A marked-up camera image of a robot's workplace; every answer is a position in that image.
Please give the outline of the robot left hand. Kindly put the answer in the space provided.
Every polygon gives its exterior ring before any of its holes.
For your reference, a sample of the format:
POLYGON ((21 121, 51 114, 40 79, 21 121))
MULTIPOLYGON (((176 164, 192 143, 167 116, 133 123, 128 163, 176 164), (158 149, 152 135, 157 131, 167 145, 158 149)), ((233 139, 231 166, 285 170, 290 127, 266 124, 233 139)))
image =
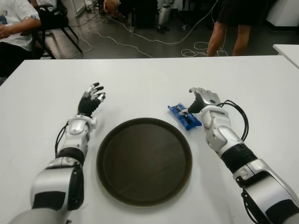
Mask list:
POLYGON ((90 85, 83 93, 78 105, 78 115, 92 116, 92 113, 105 100, 106 94, 101 92, 104 89, 99 83, 90 85))

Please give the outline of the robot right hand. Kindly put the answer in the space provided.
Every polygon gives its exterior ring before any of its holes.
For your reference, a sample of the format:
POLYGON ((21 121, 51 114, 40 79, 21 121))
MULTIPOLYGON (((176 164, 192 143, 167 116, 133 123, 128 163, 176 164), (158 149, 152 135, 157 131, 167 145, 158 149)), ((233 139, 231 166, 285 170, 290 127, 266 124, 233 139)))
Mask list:
POLYGON ((199 113, 204 107, 208 105, 218 105, 220 99, 216 93, 203 88, 192 87, 189 90, 190 93, 195 95, 195 100, 187 109, 183 109, 179 112, 179 115, 187 115, 189 113, 199 113))

